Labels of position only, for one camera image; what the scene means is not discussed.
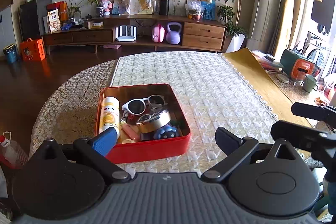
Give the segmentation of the white yellow bottle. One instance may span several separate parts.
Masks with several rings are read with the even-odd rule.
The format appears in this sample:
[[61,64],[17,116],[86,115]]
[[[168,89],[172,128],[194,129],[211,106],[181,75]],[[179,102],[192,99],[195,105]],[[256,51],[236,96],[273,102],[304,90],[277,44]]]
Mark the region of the white yellow bottle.
[[120,137],[120,102],[115,97],[106,97],[102,101],[98,133],[110,127],[116,130],[118,139]]

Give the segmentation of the pink eraser stick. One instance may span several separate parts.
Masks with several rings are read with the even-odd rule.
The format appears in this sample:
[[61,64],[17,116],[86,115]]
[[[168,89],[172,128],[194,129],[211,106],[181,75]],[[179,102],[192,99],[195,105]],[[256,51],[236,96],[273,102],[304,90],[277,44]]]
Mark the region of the pink eraser stick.
[[138,142],[141,140],[138,133],[134,131],[134,129],[127,123],[123,123],[121,125],[123,132],[133,141]]

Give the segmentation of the white sunglasses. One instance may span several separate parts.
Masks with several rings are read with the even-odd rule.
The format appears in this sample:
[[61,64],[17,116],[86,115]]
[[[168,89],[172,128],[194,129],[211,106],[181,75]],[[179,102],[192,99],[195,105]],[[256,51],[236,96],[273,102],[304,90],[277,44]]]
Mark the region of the white sunglasses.
[[165,101],[164,96],[157,94],[142,99],[132,99],[122,105],[122,117],[126,118],[129,115],[139,116],[144,114],[149,107],[159,108],[166,105],[167,102]]

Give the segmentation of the purple sheep toy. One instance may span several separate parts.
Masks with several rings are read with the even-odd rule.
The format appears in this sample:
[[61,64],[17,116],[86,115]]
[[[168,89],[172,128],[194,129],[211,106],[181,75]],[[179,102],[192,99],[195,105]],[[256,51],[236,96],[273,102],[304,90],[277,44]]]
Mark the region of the purple sheep toy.
[[163,127],[157,129],[153,135],[153,139],[170,139],[179,137],[178,129],[175,126],[169,124],[164,125]]

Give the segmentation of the round gold tin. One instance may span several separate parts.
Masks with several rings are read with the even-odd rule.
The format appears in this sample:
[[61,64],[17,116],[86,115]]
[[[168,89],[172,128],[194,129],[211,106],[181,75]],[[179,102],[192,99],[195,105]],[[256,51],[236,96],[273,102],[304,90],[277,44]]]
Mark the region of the round gold tin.
[[171,121],[169,110],[162,109],[142,115],[135,123],[140,133],[146,134],[167,125]]

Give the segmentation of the green mug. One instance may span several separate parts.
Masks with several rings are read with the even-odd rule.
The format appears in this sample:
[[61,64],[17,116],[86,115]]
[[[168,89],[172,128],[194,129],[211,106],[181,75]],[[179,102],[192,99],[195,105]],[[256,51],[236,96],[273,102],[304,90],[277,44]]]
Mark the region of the green mug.
[[313,90],[318,90],[317,80],[312,75],[306,75],[304,81],[303,81],[303,89],[311,93]]

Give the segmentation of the clear glass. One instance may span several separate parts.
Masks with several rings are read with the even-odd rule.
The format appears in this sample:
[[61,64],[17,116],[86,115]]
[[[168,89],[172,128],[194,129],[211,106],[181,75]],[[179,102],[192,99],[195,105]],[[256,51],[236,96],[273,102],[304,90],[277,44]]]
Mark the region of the clear glass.
[[294,79],[294,86],[301,86],[302,81],[306,76],[306,72],[298,70],[295,79]]

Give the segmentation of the round white lid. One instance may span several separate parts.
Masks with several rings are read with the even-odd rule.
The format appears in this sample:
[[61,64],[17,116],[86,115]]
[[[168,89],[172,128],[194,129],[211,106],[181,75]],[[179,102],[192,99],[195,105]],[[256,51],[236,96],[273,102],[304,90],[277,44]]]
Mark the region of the round white lid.
[[286,75],[284,75],[284,74],[278,73],[276,75],[276,77],[282,83],[285,83],[285,84],[289,84],[290,83],[290,79]]

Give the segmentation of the cream quilted table mat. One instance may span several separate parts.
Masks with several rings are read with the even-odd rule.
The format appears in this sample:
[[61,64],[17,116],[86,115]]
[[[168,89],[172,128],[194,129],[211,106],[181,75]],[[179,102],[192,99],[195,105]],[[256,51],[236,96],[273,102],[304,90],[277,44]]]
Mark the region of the cream quilted table mat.
[[270,130],[280,116],[238,71],[217,53],[154,52],[120,57],[112,87],[169,84],[191,129],[187,151],[161,160],[123,164],[136,172],[203,173],[224,159],[215,130],[224,127],[239,137],[272,142]]

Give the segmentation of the white router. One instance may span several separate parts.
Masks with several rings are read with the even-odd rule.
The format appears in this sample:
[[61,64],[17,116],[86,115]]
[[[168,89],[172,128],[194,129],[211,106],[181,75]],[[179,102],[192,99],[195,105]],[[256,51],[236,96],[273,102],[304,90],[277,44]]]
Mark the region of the white router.
[[121,25],[114,30],[118,42],[134,42],[137,38],[137,27],[134,25]]

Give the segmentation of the orange gift bag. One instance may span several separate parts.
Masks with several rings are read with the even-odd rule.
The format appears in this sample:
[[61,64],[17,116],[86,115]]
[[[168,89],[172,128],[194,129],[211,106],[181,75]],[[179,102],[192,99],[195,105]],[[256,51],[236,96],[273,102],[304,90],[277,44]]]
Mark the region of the orange gift bag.
[[42,39],[31,39],[20,43],[20,52],[23,61],[42,61],[46,58]]

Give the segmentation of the wooden tv cabinet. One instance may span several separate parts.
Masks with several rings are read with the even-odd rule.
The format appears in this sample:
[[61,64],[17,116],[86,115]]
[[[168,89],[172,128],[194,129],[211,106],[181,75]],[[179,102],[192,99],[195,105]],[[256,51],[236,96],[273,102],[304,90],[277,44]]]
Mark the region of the wooden tv cabinet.
[[[178,44],[170,44],[166,40],[154,42],[152,32],[156,26],[166,28],[169,23],[182,25]],[[136,29],[137,35],[133,42],[117,41],[120,26]],[[173,15],[110,15],[103,18],[88,20],[88,28],[71,28],[68,31],[56,31],[42,36],[45,47],[50,50],[54,46],[150,46],[154,48],[168,47],[188,50],[205,50],[225,52],[228,48],[226,39],[227,28],[214,20],[193,20],[187,16]]]

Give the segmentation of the purple kettlebell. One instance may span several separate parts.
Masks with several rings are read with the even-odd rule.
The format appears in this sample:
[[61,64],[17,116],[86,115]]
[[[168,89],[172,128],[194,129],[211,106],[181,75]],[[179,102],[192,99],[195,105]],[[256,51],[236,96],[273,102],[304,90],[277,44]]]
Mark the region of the purple kettlebell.
[[[178,30],[177,31],[172,30],[171,29],[172,26],[178,27]],[[181,41],[181,36],[180,36],[181,30],[182,30],[182,25],[180,23],[178,23],[178,22],[168,23],[167,24],[166,41],[169,44],[172,44],[172,45],[179,44],[180,41]]]

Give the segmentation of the blue bucket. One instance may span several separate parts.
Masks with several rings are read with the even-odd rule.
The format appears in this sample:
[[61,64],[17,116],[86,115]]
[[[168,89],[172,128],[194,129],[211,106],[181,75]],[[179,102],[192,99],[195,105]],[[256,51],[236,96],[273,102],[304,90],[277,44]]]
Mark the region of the blue bucket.
[[4,47],[3,53],[9,64],[13,64],[18,60],[17,48],[15,44],[10,44]]

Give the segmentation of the black speaker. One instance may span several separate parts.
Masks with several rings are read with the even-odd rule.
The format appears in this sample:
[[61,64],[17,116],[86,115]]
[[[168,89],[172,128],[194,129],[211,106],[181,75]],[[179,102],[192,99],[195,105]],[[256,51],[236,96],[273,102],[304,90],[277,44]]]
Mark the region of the black speaker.
[[169,14],[169,0],[159,0],[159,15],[167,16]]

